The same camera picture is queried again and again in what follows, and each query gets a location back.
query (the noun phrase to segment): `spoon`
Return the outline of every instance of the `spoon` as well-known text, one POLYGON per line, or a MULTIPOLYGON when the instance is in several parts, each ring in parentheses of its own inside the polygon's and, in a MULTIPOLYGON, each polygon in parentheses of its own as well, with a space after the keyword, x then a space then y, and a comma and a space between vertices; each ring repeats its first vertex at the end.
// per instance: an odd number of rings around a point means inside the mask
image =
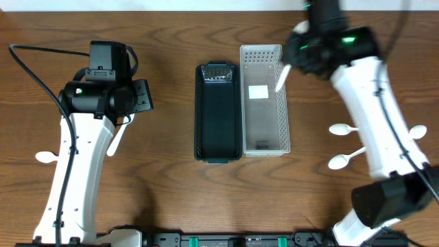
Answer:
POLYGON ((357 131, 358 128, 350 127, 345 123, 337 123, 329 127, 329 132, 336 135, 347 135, 352 131, 357 131))
POLYGON ((118 131, 115 138, 112 140, 112 143, 110 144, 110 147, 107 150, 108 156, 115 155, 115 152, 117 150, 117 147, 119 146, 119 143, 121 142, 121 139, 122 139, 123 133, 125 132, 126 127, 128 126, 128 124, 131 124, 134 121, 134 115, 135 114, 130 114, 131 121, 128 117, 123 118, 124 125, 121 126, 121 129, 118 131))
POLYGON ((35 158, 37 161, 46 164, 58 160, 58 157, 53 152, 49 151, 38 152, 35 154, 35 158))
MULTIPOLYGON (((422 125, 413 126, 412 128, 410 128, 409 136, 412 139, 421 139, 425 135, 425 133, 427 133, 427 127, 422 125)), ((338 154, 337 156, 335 156, 329 161, 328 167, 329 169, 342 169, 343 167, 346 167, 348 165, 349 160, 352 157, 357 156, 358 154, 361 154, 365 151, 366 151, 366 147, 362 147, 349 155, 338 154)))
POLYGON ((346 167, 348 165, 349 160, 352 157, 357 156, 358 154, 361 154, 365 151, 366 151, 366 147, 362 147, 349 155, 338 154, 337 156, 335 156, 329 161, 328 167, 329 169, 342 169, 343 167, 346 167))

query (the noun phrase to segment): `white wall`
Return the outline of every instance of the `white wall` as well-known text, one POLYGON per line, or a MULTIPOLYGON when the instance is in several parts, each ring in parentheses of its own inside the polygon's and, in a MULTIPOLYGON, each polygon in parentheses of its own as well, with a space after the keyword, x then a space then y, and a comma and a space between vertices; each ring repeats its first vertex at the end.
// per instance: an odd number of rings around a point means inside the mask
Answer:
MULTIPOLYGON (((344 10, 400 10, 401 0, 340 0, 344 10)), ((439 10, 439 0, 411 0, 411 10, 439 10)), ((301 10, 303 0, 0 0, 3 11, 301 10)))

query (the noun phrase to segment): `green light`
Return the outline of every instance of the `green light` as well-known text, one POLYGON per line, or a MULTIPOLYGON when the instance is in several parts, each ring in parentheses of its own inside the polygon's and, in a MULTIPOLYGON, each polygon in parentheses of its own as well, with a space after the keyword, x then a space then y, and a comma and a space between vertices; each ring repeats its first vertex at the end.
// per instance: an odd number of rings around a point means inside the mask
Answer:
POLYGON ((342 38, 344 43, 352 43, 352 42, 354 42, 355 39, 356 39, 355 37, 345 37, 345 38, 342 38))

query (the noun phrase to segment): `white sticker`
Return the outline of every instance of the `white sticker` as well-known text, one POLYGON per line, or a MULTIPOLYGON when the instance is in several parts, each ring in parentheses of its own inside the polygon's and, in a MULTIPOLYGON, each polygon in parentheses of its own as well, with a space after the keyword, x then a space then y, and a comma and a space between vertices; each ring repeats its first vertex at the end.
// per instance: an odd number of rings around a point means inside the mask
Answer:
POLYGON ((268 99, 267 85, 248 86, 248 97, 250 99, 268 99))

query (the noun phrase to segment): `wooden table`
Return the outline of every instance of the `wooden table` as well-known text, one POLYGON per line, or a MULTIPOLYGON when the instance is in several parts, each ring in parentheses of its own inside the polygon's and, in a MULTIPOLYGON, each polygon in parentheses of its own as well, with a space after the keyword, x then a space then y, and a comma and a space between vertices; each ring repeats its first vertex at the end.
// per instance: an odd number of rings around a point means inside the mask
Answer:
MULTIPOLYGON (((387 42, 396 14, 352 12, 387 42)), ((364 156, 343 170, 336 154, 361 147, 355 133, 337 137, 331 124, 352 124, 329 82, 293 71, 287 81, 292 151, 281 158, 245 158, 208 165, 193 157, 194 71, 210 60, 239 64, 242 44, 282 44, 301 12, 88 12, 0 15, 0 246, 32 240, 47 203, 55 165, 35 153, 57 152, 60 114, 45 92, 13 61, 20 43, 85 51, 90 40, 132 45, 147 78, 152 112, 138 115, 106 158, 97 197, 99 232, 137 224, 184 233, 292 232, 328 228, 351 207, 351 189, 370 183, 364 156)), ((419 146, 439 162, 439 16, 411 14, 390 61, 392 87, 409 126, 424 124, 419 146)), ((38 51, 19 56, 58 93, 88 59, 38 51)), ((426 245, 439 243, 434 203, 396 228, 426 245)))

